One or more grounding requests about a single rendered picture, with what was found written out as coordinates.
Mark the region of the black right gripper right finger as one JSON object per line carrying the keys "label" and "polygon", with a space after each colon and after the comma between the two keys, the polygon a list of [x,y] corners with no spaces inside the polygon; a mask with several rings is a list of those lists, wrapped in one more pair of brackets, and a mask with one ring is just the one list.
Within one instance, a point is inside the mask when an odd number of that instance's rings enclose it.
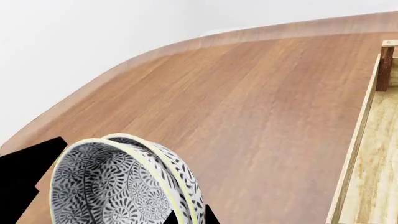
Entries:
{"label": "black right gripper right finger", "polygon": [[[172,211],[169,216],[166,218],[163,224],[178,224],[177,216]],[[211,210],[209,205],[205,205],[205,223],[204,224],[220,224],[215,214]]]}

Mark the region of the black white patterned ceramic bowl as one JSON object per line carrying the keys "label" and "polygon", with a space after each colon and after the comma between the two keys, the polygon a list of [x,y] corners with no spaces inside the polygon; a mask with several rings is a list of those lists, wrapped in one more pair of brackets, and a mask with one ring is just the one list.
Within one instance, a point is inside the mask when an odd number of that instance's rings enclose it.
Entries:
{"label": "black white patterned ceramic bowl", "polygon": [[178,182],[141,146],[90,138],[67,147],[50,184],[53,224],[192,224]]}
{"label": "black white patterned ceramic bowl", "polygon": [[198,181],[196,180],[193,172],[189,169],[187,164],[178,156],[175,152],[170,149],[147,141],[145,139],[133,136],[131,134],[116,133],[104,136],[105,139],[114,140],[115,138],[127,139],[129,144],[140,143],[144,145],[146,149],[154,152],[164,164],[170,169],[171,173],[178,182],[183,196],[187,201],[187,205],[192,216],[193,224],[206,224],[205,221],[205,203],[201,190],[199,188]]}

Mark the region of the light wooden tray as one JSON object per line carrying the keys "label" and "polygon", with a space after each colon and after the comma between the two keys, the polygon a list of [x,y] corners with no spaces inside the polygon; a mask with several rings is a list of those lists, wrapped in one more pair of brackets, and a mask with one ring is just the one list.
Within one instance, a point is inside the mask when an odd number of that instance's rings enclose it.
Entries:
{"label": "light wooden tray", "polygon": [[398,40],[381,45],[325,224],[398,224]]}

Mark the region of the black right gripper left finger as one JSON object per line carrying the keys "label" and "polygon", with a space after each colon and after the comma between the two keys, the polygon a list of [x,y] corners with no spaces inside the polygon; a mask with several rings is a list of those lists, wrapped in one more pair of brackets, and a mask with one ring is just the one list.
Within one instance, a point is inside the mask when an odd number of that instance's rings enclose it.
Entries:
{"label": "black right gripper left finger", "polygon": [[0,156],[0,224],[15,224],[39,190],[35,185],[67,147],[60,136]]}

